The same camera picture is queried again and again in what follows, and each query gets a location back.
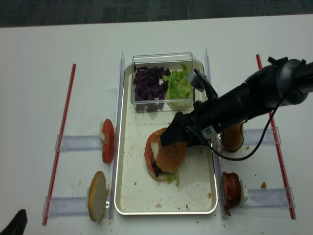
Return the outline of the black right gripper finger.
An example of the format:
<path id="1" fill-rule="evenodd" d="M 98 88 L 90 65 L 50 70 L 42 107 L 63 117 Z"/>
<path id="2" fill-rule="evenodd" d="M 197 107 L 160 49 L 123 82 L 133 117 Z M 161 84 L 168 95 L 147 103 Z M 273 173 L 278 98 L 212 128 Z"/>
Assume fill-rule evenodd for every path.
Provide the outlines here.
<path id="1" fill-rule="evenodd" d="M 188 142 L 187 126 L 187 116 L 182 112 L 177 112 L 170 125 L 160 136 L 161 145 L 166 147 L 177 142 Z"/>

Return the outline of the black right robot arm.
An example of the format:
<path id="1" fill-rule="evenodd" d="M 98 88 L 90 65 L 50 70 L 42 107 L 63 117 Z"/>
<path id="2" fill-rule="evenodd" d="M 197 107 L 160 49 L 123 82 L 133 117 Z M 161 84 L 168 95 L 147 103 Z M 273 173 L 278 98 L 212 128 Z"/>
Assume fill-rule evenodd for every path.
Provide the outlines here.
<path id="1" fill-rule="evenodd" d="M 276 106 L 302 103 L 313 91 L 313 65 L 305 60 L 275 60 L 255 72 L 244 83 L 218 97 L 210 83 L 195 71 L 198 86 L 206 91 L 207 101 L 197 102 L 194 111 L 186 115 L 181 140 L 190 146 L 218 134 L 245 120 L 266 114 Z"/>

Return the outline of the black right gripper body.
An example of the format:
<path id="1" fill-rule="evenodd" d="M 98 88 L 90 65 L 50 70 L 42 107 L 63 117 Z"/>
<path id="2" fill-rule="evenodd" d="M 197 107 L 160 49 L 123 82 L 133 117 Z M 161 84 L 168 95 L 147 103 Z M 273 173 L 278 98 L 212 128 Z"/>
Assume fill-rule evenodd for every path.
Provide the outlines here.
<path id="1" fill-rule="evenodd" d="M 222 131 L 222 114 L 218 100 L 194 101 L 194 110 L 186 115 L 185 140 L 187 146 L 206 145 L 208 140 Z"/>

